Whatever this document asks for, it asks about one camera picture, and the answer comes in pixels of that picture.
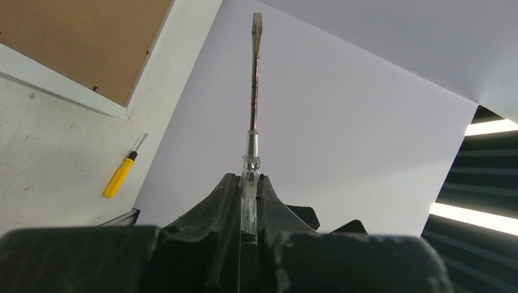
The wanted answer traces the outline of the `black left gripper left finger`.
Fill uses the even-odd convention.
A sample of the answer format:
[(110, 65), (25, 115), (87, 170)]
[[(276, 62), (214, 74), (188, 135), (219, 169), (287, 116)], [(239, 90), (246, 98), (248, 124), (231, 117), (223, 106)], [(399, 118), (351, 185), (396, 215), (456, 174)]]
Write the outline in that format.
[(228, 173), (165, 227), (14, 230), (1, 237), (2, 292), (237, 291), (239, 177)]

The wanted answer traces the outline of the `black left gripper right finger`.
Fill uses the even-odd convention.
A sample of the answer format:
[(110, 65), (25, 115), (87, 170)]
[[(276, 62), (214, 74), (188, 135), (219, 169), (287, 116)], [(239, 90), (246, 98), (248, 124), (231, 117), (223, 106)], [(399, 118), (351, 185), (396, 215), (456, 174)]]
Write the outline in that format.
[(322, 234), (258, 184), (260, 292), (452, 292), (445, 264), (423, 239)]

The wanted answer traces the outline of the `clear handle screwdriver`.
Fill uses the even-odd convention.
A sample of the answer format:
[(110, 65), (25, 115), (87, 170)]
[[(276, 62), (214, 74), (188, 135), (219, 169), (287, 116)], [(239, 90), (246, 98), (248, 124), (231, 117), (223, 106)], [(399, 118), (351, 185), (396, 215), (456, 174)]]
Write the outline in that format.
[(239, 183), (241, 191), (241, 231), (257, 234), (257, 188), (260, 177), (260, 157), (258, 154), (258, 82), (260, 46), (263, 32), (263, 15), (260, 12), (253, 14), (252, 19), (252, 80), (250, 122), (246, 136), (246, 150), (243, 156), (243, 169)]

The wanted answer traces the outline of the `white picture frame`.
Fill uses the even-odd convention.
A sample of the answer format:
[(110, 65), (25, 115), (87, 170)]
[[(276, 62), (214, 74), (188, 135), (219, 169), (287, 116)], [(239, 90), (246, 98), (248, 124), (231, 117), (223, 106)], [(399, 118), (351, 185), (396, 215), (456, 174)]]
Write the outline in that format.
[(172, 112), (220, 1), (2, 1), (1, 75), (96, 112)]

